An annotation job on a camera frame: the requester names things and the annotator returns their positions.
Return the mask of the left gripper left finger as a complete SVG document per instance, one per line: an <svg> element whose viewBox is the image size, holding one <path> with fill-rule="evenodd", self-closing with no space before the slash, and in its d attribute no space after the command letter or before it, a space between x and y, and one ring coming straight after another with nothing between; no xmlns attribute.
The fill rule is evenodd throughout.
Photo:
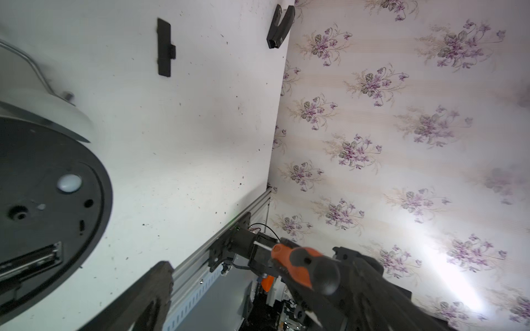
<svg viewBox="0 0 530 331"><path fill-rule="evenodd" d="M173 271L169 262L158 262L81 330L161 330L171 306Z"/></svg>

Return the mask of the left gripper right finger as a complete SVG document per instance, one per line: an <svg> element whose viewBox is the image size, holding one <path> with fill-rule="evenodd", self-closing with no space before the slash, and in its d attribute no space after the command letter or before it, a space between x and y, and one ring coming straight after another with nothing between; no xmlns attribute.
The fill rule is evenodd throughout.
<svg viewBox="0 0 530 331"><path fill-rule="evenodd" d="M344 247L333 251L341 283L332 295L285 280L297 304L314 315L313 329L450 330L448 322L425 313L407 291L388 282L376 259Z"/></svg>

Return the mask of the orange handled screwdriver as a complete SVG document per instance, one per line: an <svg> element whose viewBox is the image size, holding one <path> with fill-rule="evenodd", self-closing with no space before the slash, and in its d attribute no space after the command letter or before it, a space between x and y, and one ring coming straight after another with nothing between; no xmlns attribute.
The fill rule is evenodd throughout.
<svg viewBox="0 0 530 331"><path fill-rule="evenodd" d="M321 295L332 295L341 283L335 260L289 240L270 245L256 241L248 260L248 266L257 274L281 277Z"/></svg>

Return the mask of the white twin bell alarm clock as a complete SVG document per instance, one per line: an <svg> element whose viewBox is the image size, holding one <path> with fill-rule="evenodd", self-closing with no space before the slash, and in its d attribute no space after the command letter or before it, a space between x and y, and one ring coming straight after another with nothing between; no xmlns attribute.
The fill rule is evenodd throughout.
<svg viewBox="0 0 530 331"><path fill-rule="evenodd" d="M24 313L88 258L113 189L88 149L94 128L21 49L1 43L1 322Z"/></svg>

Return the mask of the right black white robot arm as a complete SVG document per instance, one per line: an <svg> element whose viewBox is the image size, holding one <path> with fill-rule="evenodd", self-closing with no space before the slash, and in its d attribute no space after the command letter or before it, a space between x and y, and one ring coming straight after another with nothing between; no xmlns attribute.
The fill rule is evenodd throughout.
<svg viewBox="0 0 530 331"><path fill-rule="evenodd" d="M284 309L288 300L284 298L285 284L277 271L273 270L271 250L277 238L266 234L237 228L230 239L229 252L235 257L231 266L250 271L258 277L257 285L251 288L249 302L244 308L244 321L240 330L287 330Z"/></svg>

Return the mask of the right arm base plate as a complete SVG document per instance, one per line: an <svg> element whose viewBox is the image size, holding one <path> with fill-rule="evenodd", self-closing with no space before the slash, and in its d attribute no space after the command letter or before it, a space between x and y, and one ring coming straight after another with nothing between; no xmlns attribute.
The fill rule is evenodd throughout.
<svg viewBox="0 0 530 331"><path fill-rule="evenodd" d="M208 247L208 268L213 273L219 265L235 254L231 251L234 237L240 230L247 230L251 220L251 212L244 213L237 220L228 225L227 229L217 234L214 242Z"/></svg>

